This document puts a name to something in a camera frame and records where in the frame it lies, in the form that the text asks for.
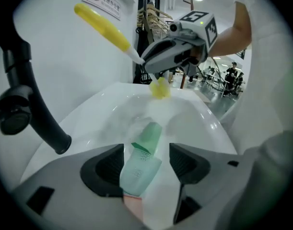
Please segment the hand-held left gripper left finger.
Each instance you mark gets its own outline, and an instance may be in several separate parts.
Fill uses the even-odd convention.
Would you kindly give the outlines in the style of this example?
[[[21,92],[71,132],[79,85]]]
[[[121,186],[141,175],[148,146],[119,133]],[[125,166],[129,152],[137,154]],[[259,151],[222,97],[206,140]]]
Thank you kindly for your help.
[[[25,213],[46,230],[139,230],[119,185],[124,146],[114,144],[61,157],[12,192]]]

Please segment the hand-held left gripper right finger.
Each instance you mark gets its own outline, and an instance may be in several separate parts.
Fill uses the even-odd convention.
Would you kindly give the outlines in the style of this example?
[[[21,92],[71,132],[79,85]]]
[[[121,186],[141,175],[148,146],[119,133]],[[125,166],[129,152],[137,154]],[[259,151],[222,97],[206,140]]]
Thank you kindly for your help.
[[[180,181],[171,229],[228,230],[256,157],[256,148],[237,155],[171,143],[169,162]]]

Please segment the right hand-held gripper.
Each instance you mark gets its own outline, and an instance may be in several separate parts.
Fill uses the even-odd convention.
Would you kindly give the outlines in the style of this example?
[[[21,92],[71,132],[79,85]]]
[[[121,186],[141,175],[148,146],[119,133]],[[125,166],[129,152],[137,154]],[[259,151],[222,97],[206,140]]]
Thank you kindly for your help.
[[[147,73],[180,68],[188,76],[209,56],[218,32],[214,14],[190,11],[169,25],[168,37],[150,44],[142,54]]]

